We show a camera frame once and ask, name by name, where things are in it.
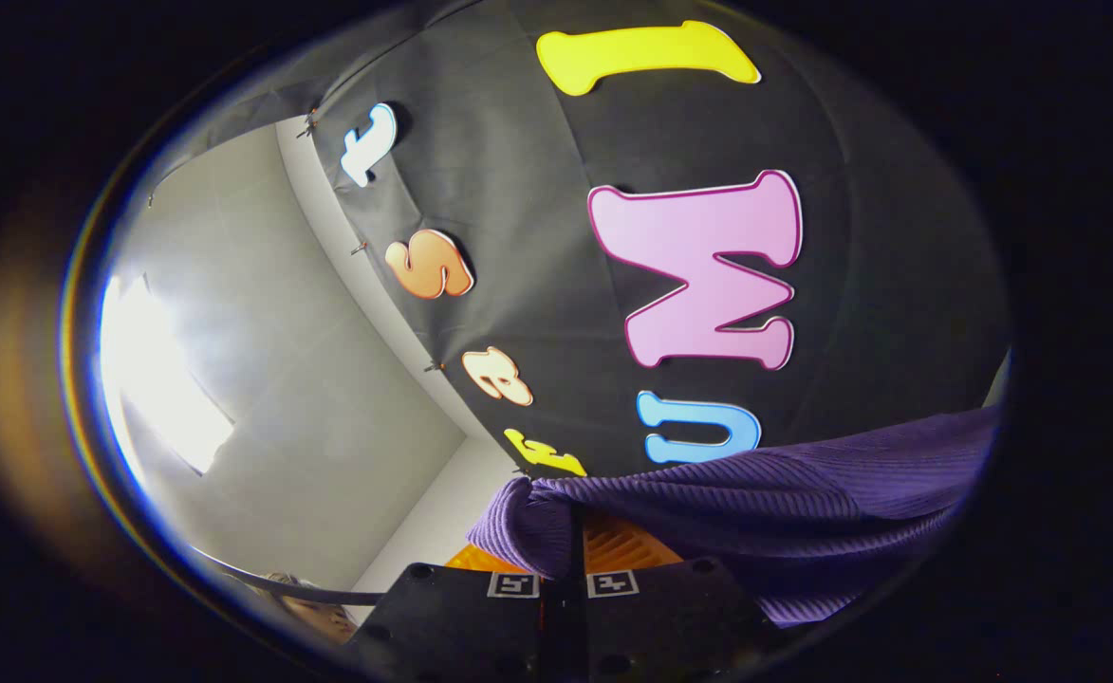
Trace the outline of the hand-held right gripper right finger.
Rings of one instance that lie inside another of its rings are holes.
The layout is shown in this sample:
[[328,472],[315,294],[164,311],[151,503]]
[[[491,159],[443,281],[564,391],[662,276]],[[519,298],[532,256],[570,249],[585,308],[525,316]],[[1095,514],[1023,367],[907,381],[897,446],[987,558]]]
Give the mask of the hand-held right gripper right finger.
[[720,560],[592,572],[589,511],[574,508],[572,519],[567,682],[735,682],[785,647],[785,633]]

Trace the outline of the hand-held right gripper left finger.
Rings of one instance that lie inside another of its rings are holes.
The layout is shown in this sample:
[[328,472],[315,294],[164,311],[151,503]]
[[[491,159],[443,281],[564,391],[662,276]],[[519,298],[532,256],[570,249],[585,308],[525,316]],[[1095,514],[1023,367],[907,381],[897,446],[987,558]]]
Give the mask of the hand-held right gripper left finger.
[[366,682],[562,682],[559,584],[408,562],[346,645]]

